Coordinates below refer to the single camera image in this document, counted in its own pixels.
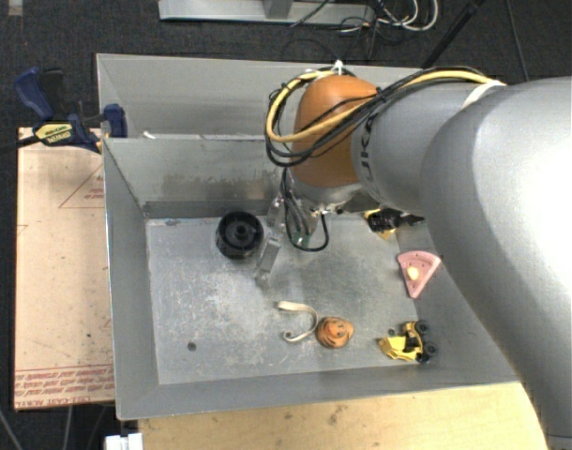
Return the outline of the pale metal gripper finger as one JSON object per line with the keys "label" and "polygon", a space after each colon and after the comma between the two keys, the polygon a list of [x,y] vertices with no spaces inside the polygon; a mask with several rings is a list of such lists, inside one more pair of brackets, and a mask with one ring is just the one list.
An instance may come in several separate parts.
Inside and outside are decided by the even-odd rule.
{"label": "pale metal gripper finger", "polygon": [[278,226],[282,207],[283,199],[281,197],[274,198],[265,217],[265,222],[268,228],[276,228]]}
{"label": "pale metal gripper finger", "polygon": [[275,236],[270,236],[263,247],[256,265],[255,282],[258,286],[268,285],[280,249],[280,240]]}

